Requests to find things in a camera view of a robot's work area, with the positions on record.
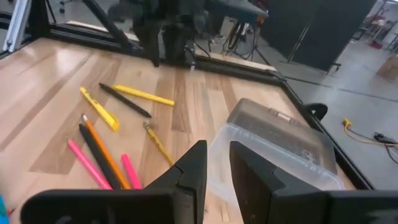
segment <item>black pen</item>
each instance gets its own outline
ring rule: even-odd
[[[112,87],[107,86],[103,83],[100,83],[99,86],[105,90],[106,92],[108,92],[110,95],[114,96],[116,99],[122,101],[123,103],[125,103],[126,105],[128,105],[129,107],[131,107],[132,109],[136,110],[138,113],[140,113],[141,115],[147,117],[147,118],[151,118],[152,116],[144,109],[142,109],[140,106],[136,105],[135,103],[131,102],[129,99],[127,99],[126,97],[120,95],[120,93],[118,93],[116,90],[114,90]]]
[[[97,144],[95,143],[94,137],[91,135],[88,128],[83,124],[79,124],[79,130],[110,186],[115,190],[123,189],[121,187],[121,184],[119,183],[118,178],[116,177],[116,174],[112,171],[111,166],[98,148]]]

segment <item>wooden tabletop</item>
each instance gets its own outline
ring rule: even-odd
[[[144,186],[169,165],[142,128],[144,119],[100,90],[98,83],[122,84],[175,101],[167,106],[127,96],[150,112],[151,125],[172,157],[178,160],[200,139],[211,143],[241,98],[275,108],[303,123],[295,106],[277,86],[199,70],[161,66],[150,61],[79,45],[39,39],[0,60],[0,194],[16,208],[46,189],[97,189],[98,186],[67,147],[74,139],[93,159],[78,131],[87,114],[121,167],[128,153]],[[82,97],[79,87],[120,120],[110,130]],[[346,188],[352,185],[339,168]],[[205,223],[242,223],[239,210],[208,192]]]

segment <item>orange pen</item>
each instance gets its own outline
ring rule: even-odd
[[[98,136],[96,133],[93,125],[88,121],[88,118],[85,114],[81,116],[83,122],[86,124],[86,127],[90,131],[91,135],[93,135],[95,142],[97,143],[99,149],[101,152],[104,154],[105,159],[108,161],[108,163],[111,166],[111,169],[113,172],[116,174],[116,177],[118,178],[120,184],[124,189],[131,189],[129,182],[127,179],[123,176],[122,171],[119,169],[118,165],[116,165],[115,161],[112,159],[111,154],[108,152],[108,150],[105,147],[104,142],[101,140],[101,138]]]

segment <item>gray concrete floor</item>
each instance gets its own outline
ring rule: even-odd
[[[104,9],[117,0],[97,0]],[[58,23],[69,20],[86,22],[100,26],[97,18],[80,1],[73,1],[65,6],[65,14],[59,13],[58,1],[50,1]],[[0,9],[12,11],[7,1],[0,1]],[[118,24],[128,31],[131,22]],[[226,20],[222,34],[227,35],[231,23]],[[4,38],[0,32],[0,42]],[[205,41],[198,41],[206,49]],[[250,48],[242,47],[242,52]],[[384,133],[398,140],[398,88],[396,82],[387,81],[376,75],[378,68],[386,61],[389,52],[369,47],[365,40],[349,44],[338,59],[343,65],[338,71],[328,75],[297,63],[286,63],[278,51],[267,46],[262,39],[258,42],[259,50],[272,66],[275,66],[288,78],[289,85],[304,103],[320,102],[329,107],[329,112],[322,123],[336,139],[338,144],[350,156],[362,173],[377,189],[398,189],[398,165],[387,155],[383,147],[365,145],[346,136],[341,124],[343,118],[350,119],[353,129],[367,136],[374,132]],[[221,51],[221,45],[212,46],[214,52]],[[264,63],[258,54],[253,61]],[[398,152],[393,153],[398,160]]]

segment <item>pink marker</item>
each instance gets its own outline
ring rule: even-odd
[[[95,166],[90,162],[90,160],[84,155],[83,151],[79,146],[72,140],[68,140],[69,148],[75,153],[76,157],[80,162],[86,167],[87,171],[91,174],[91,177],[97,182],[97,184],[106,190],[112,190],[112,187],[108,184],[105,177],[100,173]]]
[[[127,154],[123,154],[121,157],[124,170],[126,170],[127,176],[129,177],[130,183],[134,189],[142,189],[141,182],[138,179],[136,170],[130,163],[130,158]]]

